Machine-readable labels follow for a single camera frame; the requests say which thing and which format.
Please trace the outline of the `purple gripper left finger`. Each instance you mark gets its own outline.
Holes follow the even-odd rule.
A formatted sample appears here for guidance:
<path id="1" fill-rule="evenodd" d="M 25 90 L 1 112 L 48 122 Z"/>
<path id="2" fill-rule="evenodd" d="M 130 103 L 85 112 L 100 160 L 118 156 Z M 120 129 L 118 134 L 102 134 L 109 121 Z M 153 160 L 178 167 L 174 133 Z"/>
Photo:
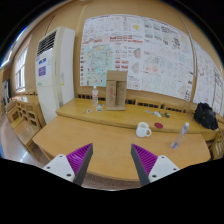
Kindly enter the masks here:
<path id="1" fill-rule="evenodd" d="M 81 186 L 93 155 L 93 144 L 87 144 L 68 155 L 59 154 L 44 170 Z"/>

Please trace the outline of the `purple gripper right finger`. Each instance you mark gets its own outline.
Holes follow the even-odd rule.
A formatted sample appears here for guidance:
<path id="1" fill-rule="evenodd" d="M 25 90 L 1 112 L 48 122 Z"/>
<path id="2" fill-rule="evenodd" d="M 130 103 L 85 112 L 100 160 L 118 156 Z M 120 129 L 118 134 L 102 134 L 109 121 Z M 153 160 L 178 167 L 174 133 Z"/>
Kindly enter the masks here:
<path id="1" fill-rule="evenodd" d="M 179 171 L 165 155 L 156 156 L 138 145 L 131 145 L 131 155 L 142 186 Z"/>

